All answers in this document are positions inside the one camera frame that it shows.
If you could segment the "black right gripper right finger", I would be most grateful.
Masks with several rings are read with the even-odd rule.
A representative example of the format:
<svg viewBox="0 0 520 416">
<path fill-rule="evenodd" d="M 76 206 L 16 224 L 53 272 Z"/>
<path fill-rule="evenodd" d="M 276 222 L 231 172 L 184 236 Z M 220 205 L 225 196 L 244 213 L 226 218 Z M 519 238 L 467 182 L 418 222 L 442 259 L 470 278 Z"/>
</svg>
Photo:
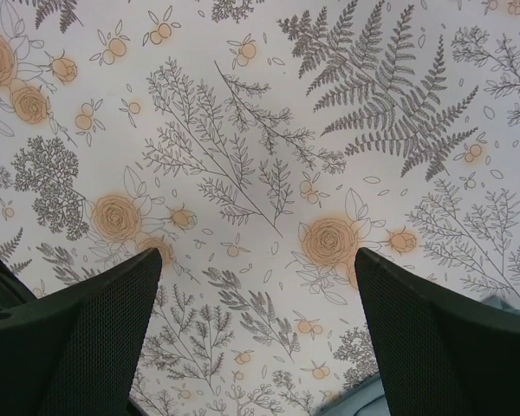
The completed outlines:
<svg viewBox="0 0 520 416">
<path fill-rule="evenodd" d="M 520 415 L 520 315 L 367 248 L 354 268 L 392 415 Z"/>
</svg>

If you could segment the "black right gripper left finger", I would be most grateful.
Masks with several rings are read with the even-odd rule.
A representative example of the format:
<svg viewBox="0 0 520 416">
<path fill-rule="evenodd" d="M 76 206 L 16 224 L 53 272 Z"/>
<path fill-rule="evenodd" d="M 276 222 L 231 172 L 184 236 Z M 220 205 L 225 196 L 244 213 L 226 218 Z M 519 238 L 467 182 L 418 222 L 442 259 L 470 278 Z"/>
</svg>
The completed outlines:
<svg viewBox="0 0 520 416">
<path fill-rule="evenodd" d="M 39 298 L 0 260 L 0 415 L 141 415 L 129 394 L 161 270 L 147 249 Z"/>
</svg>

